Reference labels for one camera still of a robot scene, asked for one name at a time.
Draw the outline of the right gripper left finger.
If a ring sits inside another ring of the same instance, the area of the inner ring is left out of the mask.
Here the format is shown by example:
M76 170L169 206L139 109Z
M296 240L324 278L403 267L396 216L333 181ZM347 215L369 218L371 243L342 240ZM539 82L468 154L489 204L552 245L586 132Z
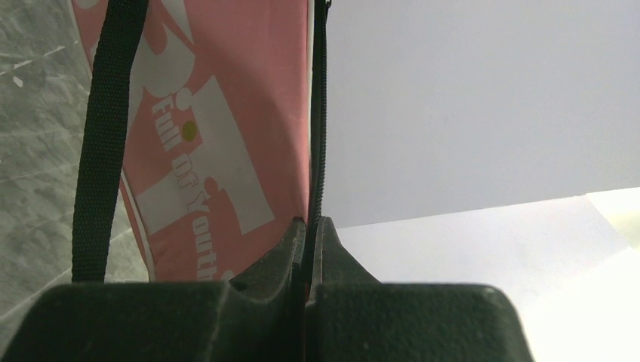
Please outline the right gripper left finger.
M229 281L78 283L26 314L5 361L300 361L306 225Z

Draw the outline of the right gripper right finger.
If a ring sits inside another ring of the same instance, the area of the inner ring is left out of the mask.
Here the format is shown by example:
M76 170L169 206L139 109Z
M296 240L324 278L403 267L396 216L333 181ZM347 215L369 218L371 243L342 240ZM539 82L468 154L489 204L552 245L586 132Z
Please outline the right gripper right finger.
M315 225L308 361L530 361L518 313L483 284L384 284Z

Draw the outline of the pink racket bag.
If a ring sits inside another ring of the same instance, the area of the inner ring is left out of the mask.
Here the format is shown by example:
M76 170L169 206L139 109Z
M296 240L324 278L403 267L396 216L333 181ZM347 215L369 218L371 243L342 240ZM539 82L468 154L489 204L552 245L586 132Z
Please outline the pink racket bag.
M91 90L72 279L122 199L151 281L228 281L322 207L328 1L72 1Z

